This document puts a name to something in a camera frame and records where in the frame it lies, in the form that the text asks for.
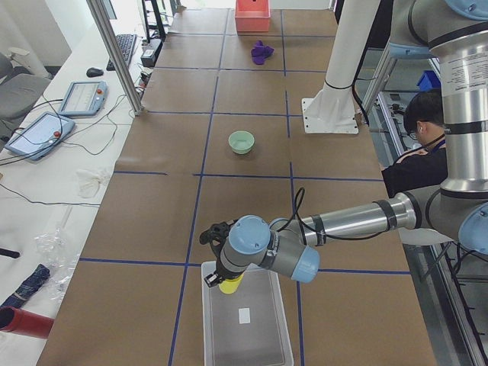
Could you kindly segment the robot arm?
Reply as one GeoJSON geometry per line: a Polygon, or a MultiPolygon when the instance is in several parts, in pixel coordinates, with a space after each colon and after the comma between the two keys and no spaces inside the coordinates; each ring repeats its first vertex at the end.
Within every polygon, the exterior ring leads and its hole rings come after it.
{"type": "Polygon", "coordinates": [[[250,265],[312,281],[317,246],[406,228],[435,230],[465,247],[487,250],[487,3],[396,1],[390,45],[403,56],[440,62],[448,177],[440,184],[371,204],[299,218],[246,215],[201,234],[216,256],[209,287],[237,279],[250,265]]]}

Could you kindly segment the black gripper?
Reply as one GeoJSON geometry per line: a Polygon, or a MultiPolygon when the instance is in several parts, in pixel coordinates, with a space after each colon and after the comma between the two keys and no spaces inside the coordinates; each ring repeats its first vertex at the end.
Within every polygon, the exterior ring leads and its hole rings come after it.
{"type": "Polygon", "coordinates": [[[243,274],[243,271],[229,270],[221,261],[220,255],[230,234],[230,229],[236,221],[214,223],[209,229],[200,234],[199,242],[201,245],[209,244],[216,257],[216,269],[213,273],[204,278],[208,287],[215,287],[227,279],[234,279],[243,274]]]}

